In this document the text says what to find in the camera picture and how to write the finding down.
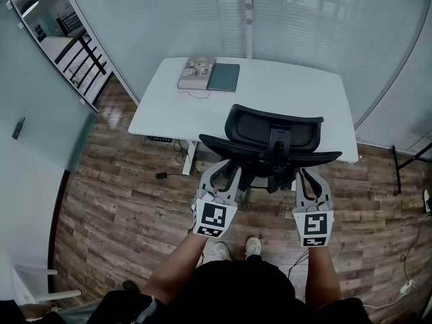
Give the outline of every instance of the black stand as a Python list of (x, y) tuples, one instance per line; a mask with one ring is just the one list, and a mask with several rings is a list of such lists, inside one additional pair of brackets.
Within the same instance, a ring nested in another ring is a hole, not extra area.
[(396, 154), (396, 148), (394, 146), (391, 147), (390, 151), (393, 154), (394, 157), (394, 165), (396, 166), (396, 178), (398, 179), (398, 191), (395, 193), (395, 196), (397, 196), (398, 194), (401, 194), (401, 188), (400, 188), (400, 174), (399, 171), (409, 165), (411, 162), (415, 161), (415, 160), (419, 160), (419, 161), (423, 161), (423, 162), (427, 162), (427, 163), (432, 163), (432, 161), (428, 160), (428, 159), (421, 159), (420, 156), (423, 155), (424, 153), (426, 153), (426, 151), (428, 151), (430, 148), (432, 148), (432, 142), (429, 143), (425, 148), (423, 148), (422, 150), (420, 150), (417, 154), (415, 154), (413, 157), (411, 157), (409, 160), (407, 160), (406, 162), (403, 162), (403, 164), (398, 165), (398, 154)]

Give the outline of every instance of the forearm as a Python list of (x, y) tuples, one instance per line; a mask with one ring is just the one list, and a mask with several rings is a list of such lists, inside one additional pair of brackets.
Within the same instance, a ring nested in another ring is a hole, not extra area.
[(153, 272), (142, 293), (170, 303), (194, 273), (206, 242), (204, 236), (188, 234)]
[(341, 299), (339, 279), (328, 247), (309, 248), (306, 303), (316, 309)]

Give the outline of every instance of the notebook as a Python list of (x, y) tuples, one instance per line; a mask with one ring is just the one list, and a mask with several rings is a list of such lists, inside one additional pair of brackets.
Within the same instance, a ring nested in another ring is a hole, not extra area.
[(207, 90), (236, 91), (239, 72), (237, 63), (215, 63)]

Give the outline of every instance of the door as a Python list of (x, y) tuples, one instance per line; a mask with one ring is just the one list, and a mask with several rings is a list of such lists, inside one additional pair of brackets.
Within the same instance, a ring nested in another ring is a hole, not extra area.
[(58, 74), (7, 2), (0, 0), (0, 128), (11, 136), (25, 118), (15, 142), (73, 171), (97, 112)]

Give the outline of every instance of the cable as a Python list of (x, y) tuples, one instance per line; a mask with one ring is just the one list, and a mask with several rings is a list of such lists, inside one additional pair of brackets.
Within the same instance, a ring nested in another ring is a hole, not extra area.
[(166, 173), (163, 171), (162, 173), (156, 173), (155, 177), (157, 180), (162, 180), (168, 178), (168, 176), (183, 176), (184, 174), (178, 174), (178, 173)]
[(178, 91), (178, 92), (179, 92), (179, 93), (186, 92), (189, 96), (194, 97), (195, 99), (205, 100), (205, 99), (207, 99), (207, 98), (210, 97), (211, 90), (208, 90), (208, 91), (209, 91), (209, 94), (208, 94), (206, 97), (198, 97), (198, 96), (194, 96), (193, 94), (190, 94), (189, 91)]
[[(414, 239), (414, 241), (412, 242), (412, 244), (410, 245), (410, 247), (408, 248), (408, 251), (406, 251), (406, 254), (403, 254), (400, 256), (400, 261), (401, 263), (404, 264), (404, 275), (406, 277), (406, 279), (408, 280), (408, 282), (412, 281), (412, 287), (414, 289), (417, 289), (416, 286), (414, 285), (414, 280), (408, 276), (407, 272), (406, 272), (406, 261), (408, 260), (408, 256), (410, 255), (410, 251), (411, 249), (416, 246), (417, 242), (419, 241), (419, 237), (420, 237), (420, 232), (421, 232), (421, 228), (423, 225), (423, 222), (426, 221), (427, 218), (423, 219), (420, 221), (420, 223), (418, 224), (418, 230), (417, 230), (417, 235), (416, 238)], [(391, 302), (390, 304), (385, 304), (382, 306), (372, 306), (372, 305), (363, 305), (364, 307), (370, 307), (370, 308), (383, 308), (383, 307), (387, 307), (387, 306), (391, 306), (394, 305), (395, 303), (397, 303), (400, 299), (402, 299), (405, 296), (405, 294), (401, 295), (400, 298), (398, 298), (396, 301)]]
[(303, 252), (303, 254), (302, 254), (302, 255), (297, 259), (297, 261), (294, 263), (294, 265), (293, 265), (292, 267), (290, 267), (290, 269), (288, 270), (288, 279), (290, 279), (291, 270), (292, 270), (295, 266), (297, 266), (297, 265), (303, 263), (304, 261), (306, 261), (308, 258), (309, 258), (309, 250), (305, 250), (305, 251)]
[(363, 305), (364, 307), (370, 307), (370, 308), (375, 308), (375, 309), (377, 309), (377, 308), (383, 308), (383, 307), (387, 307), (387, 306), (391, 306), (391, 305), (394, 305), (395, 303), (397, 303), (400, 299), (402, 299), (404, 296), (402, 295), (400, 298), (398, 298), (395, 302), (392, 302), (392, 303), (390, 303), (390, 304), (385, 304), (385, 305), (382, 305), (382, 306), (371, 306), (371, 305)]
[(408, 282), (411, 280), (411, 277), (408, 276), (408, 274), (406, 272), (406, 261), (408, 260), (408, 256), (410, 255), (411, 249), (417, 244), (417, 242), (419, 240), (420, 231), (421, 231), (421, 227), (422, 227), (423, 221), (421, 221), (419, 223), (416, 238), (412, 242), (411, 246), (408, 248), (408, 251), (406, 252), (406, 254), (401, 255), (400, 258), (399, 258), (399, 260), (404, 264), (404, 275), (405, 275), (406, 279), (408, 280)]
[[(176, 139), (175, 142), (174, 142), (174, 144), (173, 144), (174, 151), (177, 151), (177, 150), (176, 150), (176, 142), (178, 143), (178, 145), (179, 145), (179, 147), (180, 147), (180, 150), (179, 150), (177, 156), (175, 157), (175, 160), (177, 161), (177, 163), (180, 164), (180, 165), (184, 165), (184, 162), (186, 161), (186, 156), (187, 156), (187, 157), (189, 158), (190, 164), (192, 165), (192, 169), (193, 169), (197, 174), (200, 174), (199, 170), (197, 170), (197, 168), (195, 167), (195, 164), (192, 162), (192, 158), (190, 157), (189, 152), (188, 152), (188, 151), (187, 151), (187, 150), (182, 146), (182, 144), (180, 143), (180, 141), (179, 141), (178, 139)], [(178, 157), (180, 156), (180, 154), (182, 155), (182, 161), (183, 161), (183, 164), (181, 164), (181, 163), (178, 161)]]

